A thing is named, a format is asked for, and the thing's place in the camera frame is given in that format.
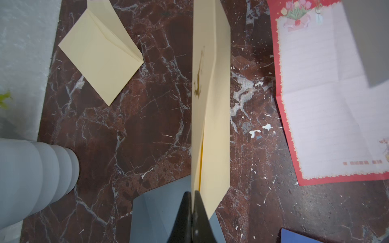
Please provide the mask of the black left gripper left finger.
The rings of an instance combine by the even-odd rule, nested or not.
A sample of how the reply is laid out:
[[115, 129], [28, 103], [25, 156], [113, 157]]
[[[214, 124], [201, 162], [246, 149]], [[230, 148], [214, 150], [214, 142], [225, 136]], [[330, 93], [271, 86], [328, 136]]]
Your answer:
[[185, 192], [173, 225], [172, 232], [167, 243], [191, 243], [192, 242], [192, 212], [191, 193]]

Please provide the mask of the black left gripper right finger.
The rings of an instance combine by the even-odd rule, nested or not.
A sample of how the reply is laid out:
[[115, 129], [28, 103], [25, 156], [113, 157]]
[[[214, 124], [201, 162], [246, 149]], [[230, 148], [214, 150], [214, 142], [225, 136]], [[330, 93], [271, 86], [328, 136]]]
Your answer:
[[195, 191], [194, 194], [192, 212], [192, 242], [217, 243], [199, 191]]

